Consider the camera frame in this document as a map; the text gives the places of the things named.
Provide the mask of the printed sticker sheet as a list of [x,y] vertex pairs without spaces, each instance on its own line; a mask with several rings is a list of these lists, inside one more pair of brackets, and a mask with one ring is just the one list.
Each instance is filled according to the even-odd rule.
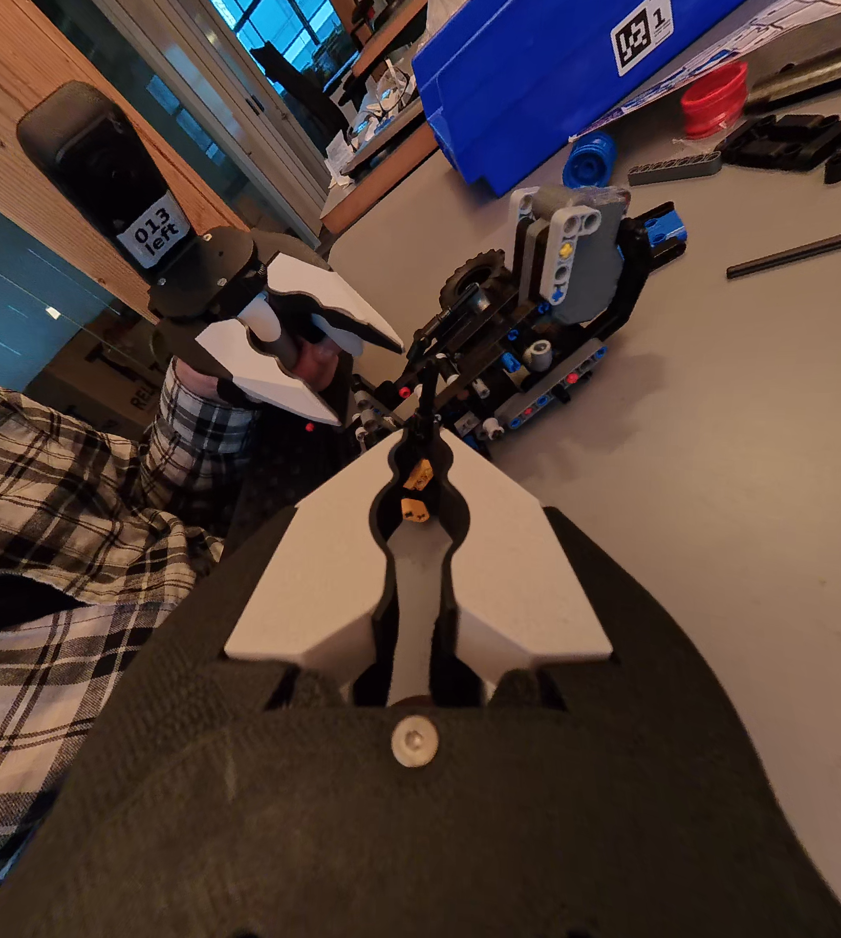
[[793,30],[841,19],[841,1],[750,1],[713,25],[683,51],[674,54],[636,88],[591,123],[574,126],[570,144],[620,118],[685,88],[722,64],[755,53]]

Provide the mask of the neighbouring wooden-edged table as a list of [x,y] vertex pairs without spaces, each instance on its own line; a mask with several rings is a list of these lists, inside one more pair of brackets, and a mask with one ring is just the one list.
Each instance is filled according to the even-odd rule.
[[328,195],[321,221],[324,235],[341,235],[439,148],[420,98],[375,134],[346,163],[351,184]]

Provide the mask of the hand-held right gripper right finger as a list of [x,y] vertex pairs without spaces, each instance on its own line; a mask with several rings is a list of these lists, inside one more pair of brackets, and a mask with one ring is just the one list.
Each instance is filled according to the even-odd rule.
[[512,671],[606,661],[613,645],[538,499],[454,434],[438,439],[450,537],[438,615],[438,700],[478,702]]

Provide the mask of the black beam frame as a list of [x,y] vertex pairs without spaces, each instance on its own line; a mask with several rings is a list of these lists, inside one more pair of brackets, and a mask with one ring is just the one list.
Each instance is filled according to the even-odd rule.
[[811,171],[841,146],[841,118],[836,114],[787,114],[747,119],[717,148],[727,165]]

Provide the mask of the red wheel rim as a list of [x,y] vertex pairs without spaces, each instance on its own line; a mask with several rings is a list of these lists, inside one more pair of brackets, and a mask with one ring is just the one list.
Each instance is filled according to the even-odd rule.
[[735,61],[713,69],[692,83],[680,104],[684,132],[690,140],[703,140],[735,123],[748,97],[748,64]]

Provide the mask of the blue wheel rim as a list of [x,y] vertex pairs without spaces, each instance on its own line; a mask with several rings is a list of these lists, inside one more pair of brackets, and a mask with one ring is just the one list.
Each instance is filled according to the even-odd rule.
[[579,136],[562,170],[562,183],[573,190],[607,187],[614,171],[617,148],[614,138],[603,131]]

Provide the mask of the black office chair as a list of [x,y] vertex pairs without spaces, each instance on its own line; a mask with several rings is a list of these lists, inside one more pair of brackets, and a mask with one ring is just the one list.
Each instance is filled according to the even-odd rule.
[[250,56],[262,67],[269,80],[286,92],[320,125],[329,140],[345,133],[349,123],[344,112],[320,86],[297,70],[270,42],[251,48]]

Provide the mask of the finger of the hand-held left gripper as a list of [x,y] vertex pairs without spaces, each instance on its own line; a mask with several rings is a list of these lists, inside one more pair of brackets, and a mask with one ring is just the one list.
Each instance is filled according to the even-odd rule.
[[338,414],[306,382],[270,353],[255,348],[250,329],[239,319],[213,322],[196,342],[247,397],[314,423],[339,428]]
[[280,252],[266,267],[266,291],[274,311],[307,341],[327,338],[354,358],[366,345],[404,353],[393,326],[332,270]]

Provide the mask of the cardboard box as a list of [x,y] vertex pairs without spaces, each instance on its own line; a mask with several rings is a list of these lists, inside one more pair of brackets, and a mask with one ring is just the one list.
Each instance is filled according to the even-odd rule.
[[103,311],[24,393],[96,430],[138,441],[156,414],[166,368],[150,347],[153,331],[138,314],[129,320]]

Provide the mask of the grey desk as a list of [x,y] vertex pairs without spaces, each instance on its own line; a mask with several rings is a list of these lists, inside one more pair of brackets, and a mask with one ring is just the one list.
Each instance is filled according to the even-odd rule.
[[633,188],[688,231],[587,387],[499,445],[697,644],[841,898],[841,183],[726,167]]

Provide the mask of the blue storage bin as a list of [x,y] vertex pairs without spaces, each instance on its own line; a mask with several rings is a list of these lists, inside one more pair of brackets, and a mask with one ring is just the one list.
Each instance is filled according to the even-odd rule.
[[466,2],[413,59],[427,124],[466,184],[505,195],[741,5]]

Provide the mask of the grey holed beam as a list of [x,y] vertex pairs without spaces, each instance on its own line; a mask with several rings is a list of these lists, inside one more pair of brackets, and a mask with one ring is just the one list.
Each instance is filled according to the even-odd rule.
[[723,159],[718,151],[659,160],[630,168],[627,173],[627,183],[635,188],[706,178],[720,172],[722,166]]

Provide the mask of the person's left forearm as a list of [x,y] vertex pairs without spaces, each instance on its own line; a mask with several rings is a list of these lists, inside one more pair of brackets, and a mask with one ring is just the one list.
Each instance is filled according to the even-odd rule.
[[220,561],[260,412],[178,359],[140,442],[0,387],[0,576],[85,604],[173,602]]

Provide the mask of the black rod with connector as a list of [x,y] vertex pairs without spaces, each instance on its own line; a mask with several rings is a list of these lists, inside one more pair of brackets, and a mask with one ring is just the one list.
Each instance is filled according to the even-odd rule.
[[417,406],[405,424],[407,441],[419,451],[427,451],[438,438],[440,417],[436,412],[436,387],[439,369],[435,361],[428,361],[419,372]]

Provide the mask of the large window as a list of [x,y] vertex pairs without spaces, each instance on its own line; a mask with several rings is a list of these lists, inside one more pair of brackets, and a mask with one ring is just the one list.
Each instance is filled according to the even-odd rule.
[[330,78],[356,44],[330,1],[212,1],[248,50],[272,44],[294,68]]

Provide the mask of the toy truck chassis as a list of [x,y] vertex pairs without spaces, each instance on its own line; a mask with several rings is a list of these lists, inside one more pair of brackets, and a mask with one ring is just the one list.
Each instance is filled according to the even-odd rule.
[[653,250],[644,214],[629,215],[628,189],[526,186],[508,197],[502,273],[437,312],[414,333],[401,373],[371,384],[355,379],[386,428],[410,417],[397,408],[414,394],[430,360],[439,369],[435,407],[452,432],[489,459],[491,446],[568,404],[629,320],[651,273],[681,256],[687,242]]

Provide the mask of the person's left hand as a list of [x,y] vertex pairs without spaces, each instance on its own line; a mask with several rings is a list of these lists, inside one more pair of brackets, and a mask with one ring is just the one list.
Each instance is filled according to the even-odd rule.
[[332,383],[340,362],[341,348],[329,337],[317,343],[300,339],[293,373],[315,392],[325,391]]

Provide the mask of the blue flat panel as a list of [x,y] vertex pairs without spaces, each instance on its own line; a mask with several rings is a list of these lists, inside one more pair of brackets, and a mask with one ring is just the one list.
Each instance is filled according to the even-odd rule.
[[670,242],[685,243],[688,240],[688,231],[673,202],[656,206],[641,216],[640,221],[647,229],[647,237],[653,250],[660,249]]

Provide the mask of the person's plaid shirt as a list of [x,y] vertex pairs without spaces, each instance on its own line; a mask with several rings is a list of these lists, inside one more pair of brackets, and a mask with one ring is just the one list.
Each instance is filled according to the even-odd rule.
[[45,820],[121,675],[176,599],[76,599],[0,574],[0,874]]

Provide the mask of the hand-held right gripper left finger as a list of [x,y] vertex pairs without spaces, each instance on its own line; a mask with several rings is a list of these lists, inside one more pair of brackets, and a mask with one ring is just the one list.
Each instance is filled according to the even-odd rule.
[[386,704],[398,639],[394,561],[402,523],[400,430],[296,507],[224,645],[235,661],[296,665]]

